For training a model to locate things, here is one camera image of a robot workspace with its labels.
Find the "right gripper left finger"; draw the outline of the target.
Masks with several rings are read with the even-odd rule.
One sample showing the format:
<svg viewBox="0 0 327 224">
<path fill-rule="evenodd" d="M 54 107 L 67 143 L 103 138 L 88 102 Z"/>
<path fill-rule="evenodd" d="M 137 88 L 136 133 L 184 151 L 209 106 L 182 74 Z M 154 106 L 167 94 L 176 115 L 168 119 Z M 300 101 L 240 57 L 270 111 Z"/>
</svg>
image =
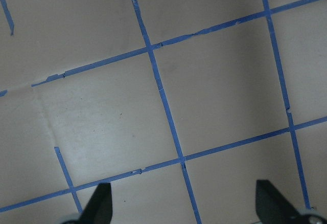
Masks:
<svg viewBox="0 0 327 224">
<path fill-rule="evenodd" d="M 113 217 L 111 183 L 96 187 L 77 223 L 110 224 Z"/>
</svg>

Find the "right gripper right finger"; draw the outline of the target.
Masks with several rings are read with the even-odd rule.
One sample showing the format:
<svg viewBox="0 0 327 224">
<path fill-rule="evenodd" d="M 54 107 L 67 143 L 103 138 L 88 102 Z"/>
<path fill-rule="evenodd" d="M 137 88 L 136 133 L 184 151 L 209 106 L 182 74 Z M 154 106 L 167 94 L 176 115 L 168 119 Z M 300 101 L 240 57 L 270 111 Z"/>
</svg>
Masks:
<svg viewBox="0 0 327 224">
<path fill-rule="evenodd" d="M 255 211 L 264 224 L 307 223 L 306 216 L 301 215 L 269 180 L 256 181 Z"/>
</svg>

